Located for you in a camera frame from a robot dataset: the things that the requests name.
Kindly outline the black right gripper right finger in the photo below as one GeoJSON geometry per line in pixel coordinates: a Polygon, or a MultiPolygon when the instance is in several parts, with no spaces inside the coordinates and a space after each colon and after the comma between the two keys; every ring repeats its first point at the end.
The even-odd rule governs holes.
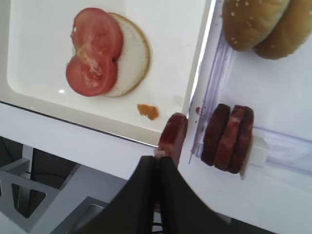
{"type": "Polygon", "coordinates": [[[165,234],[267,234],[238,220],[229,223],[189,187],[170,157],[158,162],[160,212],[165,234]]]}

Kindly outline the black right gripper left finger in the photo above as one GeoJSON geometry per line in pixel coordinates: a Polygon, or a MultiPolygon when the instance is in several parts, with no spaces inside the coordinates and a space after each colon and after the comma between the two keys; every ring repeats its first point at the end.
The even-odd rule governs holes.
{"type": "Polygon", "coordinates": [[[155,158],[142,156],[115,198],[77,234],[150,234],[154,217],[155,158]]]}

